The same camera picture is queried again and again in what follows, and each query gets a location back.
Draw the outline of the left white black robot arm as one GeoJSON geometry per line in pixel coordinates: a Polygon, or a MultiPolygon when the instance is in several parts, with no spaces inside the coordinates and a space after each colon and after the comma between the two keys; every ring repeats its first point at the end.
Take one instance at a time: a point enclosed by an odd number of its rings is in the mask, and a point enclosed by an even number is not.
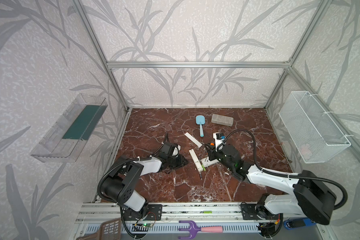
{"type": "Polygon", "coordinates": [[[188,164],[180,154],[181,146],[165,142],[153,154],[145,158],[120,156],[100,179],[97,186],[98,196],[113,202],[124,209],[145,216],[148,201],[136,190],[142,176],[164,170],[176,170],[188,164]]]}

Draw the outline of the long white remote cover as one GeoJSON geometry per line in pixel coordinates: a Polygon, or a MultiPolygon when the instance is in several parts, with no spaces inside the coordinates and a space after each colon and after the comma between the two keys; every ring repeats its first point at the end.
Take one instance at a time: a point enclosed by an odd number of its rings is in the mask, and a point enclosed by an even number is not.
{"type": "Polygon", "coordinates": [[[191,141],[193,142],[198,148],[202,147],[203,144],[201,142],[199,142],[195,137],[193,137],[191,134],[189,133],[185,133],[185,136],[191,141]]]}

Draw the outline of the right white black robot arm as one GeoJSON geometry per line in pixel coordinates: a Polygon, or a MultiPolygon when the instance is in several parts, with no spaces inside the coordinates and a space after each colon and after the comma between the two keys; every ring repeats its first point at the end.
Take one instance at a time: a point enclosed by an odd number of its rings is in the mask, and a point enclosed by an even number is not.
{"type": "Polygon", "coordinates": [[[333,211],[348,199],[342,185],[319,178],[310,171],[295,174],[261,168],[256,163],[243,161],[238,150],[230,144],[207,144],[205,148],[209,159],[219,161],[237,180],[284,192],[283,195],[261,198],[257,208],[264,214],[305,216],[315,223],[328,225],[333,211]]]}

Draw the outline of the white remote control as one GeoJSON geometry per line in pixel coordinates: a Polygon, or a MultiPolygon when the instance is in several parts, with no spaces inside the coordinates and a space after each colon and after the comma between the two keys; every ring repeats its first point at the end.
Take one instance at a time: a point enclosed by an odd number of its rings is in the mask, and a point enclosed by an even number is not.
{"type": "Polygon", "coordinates": [[[201,164],[198,156],[196,155],[196,152],[195,152],[193,149],[191,149],[191,150],[189,150],[189,153],[190,153],[190,155],[191,155],[191,158],[192,158],[192,160],[193,160],[193,162],[194,162],[194,164],[195,164],[198,172],[199,172],[199,173],[203,172],[203,171],[204,171],[204,167],[203,167],[203,165],[201,164]]]}
{"type": "Polygon", "coordinates": [[[202,161],[202,165],[203,165],[205,168],[219,163],[218,160],[212,160],[212,161],[210,161],[209,158],[204,158],[204,159],[202,159],[201,161],[202,161]]]}

